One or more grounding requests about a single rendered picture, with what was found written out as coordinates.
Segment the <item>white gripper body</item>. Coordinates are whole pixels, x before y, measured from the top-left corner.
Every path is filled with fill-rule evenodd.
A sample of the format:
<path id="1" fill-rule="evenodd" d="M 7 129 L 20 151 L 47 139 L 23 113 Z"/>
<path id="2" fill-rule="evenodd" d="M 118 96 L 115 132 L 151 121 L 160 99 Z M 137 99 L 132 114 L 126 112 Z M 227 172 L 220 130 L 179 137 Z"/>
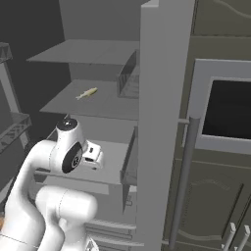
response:
<path id="1" fill-rule="evenodd" d="M 94 170 L 99 170 L 99 169 L 102 169 L 103 166 L 104 166 L 104 154 L 103 152 L 100 152 L 97 156 L 96 159 L 93 159 L 93 158 L 90 158 L 90 157 L 87 157 L 87 156 L 84 156 L 83 157 L 83 163 L 91 168 L 91 169 L 94 169 Z"/>

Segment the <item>grey fridge shelf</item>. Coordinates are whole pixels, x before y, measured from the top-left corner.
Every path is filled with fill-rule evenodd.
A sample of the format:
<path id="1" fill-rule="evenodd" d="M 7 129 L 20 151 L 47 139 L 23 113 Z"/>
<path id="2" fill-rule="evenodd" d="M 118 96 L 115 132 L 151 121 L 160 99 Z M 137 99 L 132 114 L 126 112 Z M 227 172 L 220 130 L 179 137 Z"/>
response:
<path id="1" fill-rule="evenodd" d="M 30 62 L 123 65 L 138 48 L 138 41 L 69 39 L 28 60 Z"/>
<path id="2" fill-rule="evenodd" d="M 96 93 L 79 100 L 75 98 L 89 88 Z M 75 79 L 49 101 L 41 112 L 138 120 L 138 100 L 117 95 L 117 84 L 112 81 Z"/>

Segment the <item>clear fridge bin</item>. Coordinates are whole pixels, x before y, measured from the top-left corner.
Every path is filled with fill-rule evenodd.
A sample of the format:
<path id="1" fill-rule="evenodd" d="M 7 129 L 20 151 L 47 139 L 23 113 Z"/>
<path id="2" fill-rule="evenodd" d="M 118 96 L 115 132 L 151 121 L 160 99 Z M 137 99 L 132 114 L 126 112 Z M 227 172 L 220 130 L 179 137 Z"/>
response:
<path id="1" fill-rule="evenodd" d="M 139 98 L 139 73 L 137 62 L 138 51 L 135 50 L 127 59 L 117 75 L 117 94 L 121 98 Z"/>

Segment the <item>grey fridge door with racks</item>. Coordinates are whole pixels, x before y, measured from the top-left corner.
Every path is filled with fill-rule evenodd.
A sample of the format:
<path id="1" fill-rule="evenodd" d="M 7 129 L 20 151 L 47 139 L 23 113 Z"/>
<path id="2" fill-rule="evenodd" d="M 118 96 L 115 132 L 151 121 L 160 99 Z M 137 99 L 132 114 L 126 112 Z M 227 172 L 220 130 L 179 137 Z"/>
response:
<path id="1" fill-rule="evenodd" d="M 7 62 L 12 59 L 10 45 L 0 42 L 0 208 L 14 184 L 24 159 L 26 130 L 30 117 L 17 104 Z"/>

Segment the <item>grey fridge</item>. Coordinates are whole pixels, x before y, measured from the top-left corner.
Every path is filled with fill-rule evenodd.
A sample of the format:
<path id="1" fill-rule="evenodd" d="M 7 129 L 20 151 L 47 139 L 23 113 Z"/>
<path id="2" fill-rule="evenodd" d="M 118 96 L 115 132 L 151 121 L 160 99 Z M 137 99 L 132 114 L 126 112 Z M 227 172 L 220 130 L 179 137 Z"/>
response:
<path id="1" fill-rule="evenodd" d="M 139 246 L 132 251 L 161 251 L 194 4 L 195 0 L 59 0 L 64 41 L 139 42 L 138 120 L 84 116 L 87 126 L 118 131 L 134 126 L 137 150 L 130 157 L 136 164 L 125 170 L 136 175 Z M 67 64 L 73 80 L 115 83 L 125 65 Z"/>

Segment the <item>yellow fish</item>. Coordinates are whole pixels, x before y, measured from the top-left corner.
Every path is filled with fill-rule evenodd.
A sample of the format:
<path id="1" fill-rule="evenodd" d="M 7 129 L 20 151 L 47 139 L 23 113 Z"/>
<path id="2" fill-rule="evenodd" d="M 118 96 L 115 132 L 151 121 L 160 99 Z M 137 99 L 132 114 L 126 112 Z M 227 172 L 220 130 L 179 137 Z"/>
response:
<path id="1" fill-rule="evenodd" d="M 97 87 L 89 88 L 88 90 L 85 90 L 83 93 L 78 95 L 75 99 L 79 100 L 79 99 L 81 99 L 83 97 L 89 97 L 89 96 L 93 95 L 94 93 L 96 93 L 97 90 L 98 90 Z"/>

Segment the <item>olive cupboard run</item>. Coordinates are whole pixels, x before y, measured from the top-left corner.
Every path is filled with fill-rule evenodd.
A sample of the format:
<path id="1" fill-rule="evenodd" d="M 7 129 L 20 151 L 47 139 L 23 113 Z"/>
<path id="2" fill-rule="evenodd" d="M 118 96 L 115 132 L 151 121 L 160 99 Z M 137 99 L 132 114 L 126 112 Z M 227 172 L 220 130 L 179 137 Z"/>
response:
<path id="1" fill-rule="evenodd" d="M 161 251 L 171 251 L 196 59 L 251 61 L 251 0 L 195 0 Z M 230 223 L 235 223 L 236 233 L 228 251 L 235 251 L 244 225 L 251 229 L 251 155 L 194 148 L 173 251 L 222 251 Z M 251 251 L 251 235 L 242 251 Z"/>

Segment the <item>grey oven with black window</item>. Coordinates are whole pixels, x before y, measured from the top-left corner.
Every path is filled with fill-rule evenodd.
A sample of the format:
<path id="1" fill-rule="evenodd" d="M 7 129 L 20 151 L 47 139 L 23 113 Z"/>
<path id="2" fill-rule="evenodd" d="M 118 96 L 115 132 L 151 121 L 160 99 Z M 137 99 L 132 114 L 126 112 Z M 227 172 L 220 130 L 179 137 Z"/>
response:
<path id="1" fill-rule="evenodd" d="M 251 61 L 196 59 L 187 116 L 196 149 L 251 155 Z"/>

